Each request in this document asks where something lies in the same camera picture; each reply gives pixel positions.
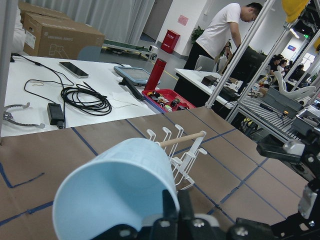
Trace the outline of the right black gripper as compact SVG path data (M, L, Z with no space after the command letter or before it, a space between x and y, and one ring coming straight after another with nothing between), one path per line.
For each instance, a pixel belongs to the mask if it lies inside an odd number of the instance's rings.
M297 213L273 225L237 218L228 240L318 240L320 238L320 132L308 130L302 140L282 142L269 134L257 142L261 156L293 164L303 163L313 173L298 203Z

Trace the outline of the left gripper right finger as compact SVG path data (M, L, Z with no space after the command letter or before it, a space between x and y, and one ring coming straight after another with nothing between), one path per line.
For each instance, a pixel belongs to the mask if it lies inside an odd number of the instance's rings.
M180 217L182 220L194 219L194 211L190 195L188 192L179 192L178 201L180 205Z

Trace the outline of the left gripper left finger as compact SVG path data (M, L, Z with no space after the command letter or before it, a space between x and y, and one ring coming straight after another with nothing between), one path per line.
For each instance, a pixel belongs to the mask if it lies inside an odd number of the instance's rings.
M163 207L163 217L161 220L162 225L171 225L171 223L175 223L178 219L177 209L168 190L162 191L162 207Z

